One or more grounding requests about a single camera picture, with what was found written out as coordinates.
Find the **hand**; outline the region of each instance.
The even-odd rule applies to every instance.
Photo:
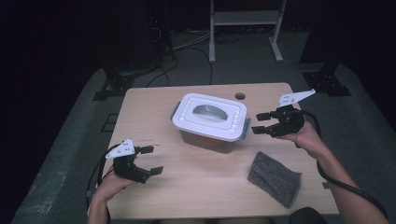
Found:
[[[89,224],[105,224],[107,221],[106,204],[114,195],[136,182],[124,179],[114,173],[112,167],[108,170],[99,188],[93,194],[90,212],[88,214]]]
[[[285,134],[278,138],[294,142],[297,146],[305,149],[308,155],[317,160],[324,152],[330,151],[319,137],[315,128],[308,121],[305,121],[303,128],[299,132]]]
[[[126,187],[134,184],[133,180],[124,179],[114,173],[112,167],[108,170],[106,177],[102,180],[99,188],[96,190],[93,198],[96,200],[111,200],[117,193]]]

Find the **container lid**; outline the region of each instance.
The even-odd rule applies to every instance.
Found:
[[[236,101],[189,93],[172,121],[182,131],[233,142],[243,135],[247,112],[246,106]]]

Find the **dark background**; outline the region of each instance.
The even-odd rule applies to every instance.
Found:
[[[208,29],[208,0],[167,2],[171,30]],[[279,4],[216,2],[217,10],[273,9]],[[165,22],[160,0],[0,4],[0,211],[2,222],[9,222],[91,75],[109,59],[132,69],[153,66],[161,50],[152,45],[149,27],[162,29]],[[311,28],[301,63],[336,57],[358,75],[393,128],[394,9],[389,0],[293,0],[282,24],[287,32]]]

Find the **white plastic container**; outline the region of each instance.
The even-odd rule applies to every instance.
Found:
[[[244,104],[199,93],[185,95],[172,116],[184,142],[230,153],[245,138],[250,119]]]

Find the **hole in table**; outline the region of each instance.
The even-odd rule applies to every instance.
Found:
[[[235,94],[235,98],[236,98],[237,100],[245,100],[245,98],[247,98],[247,97],[246,97],[246,95],[245,95],[244,93],[242,93],[242,92],[237,92],[237,93]]]

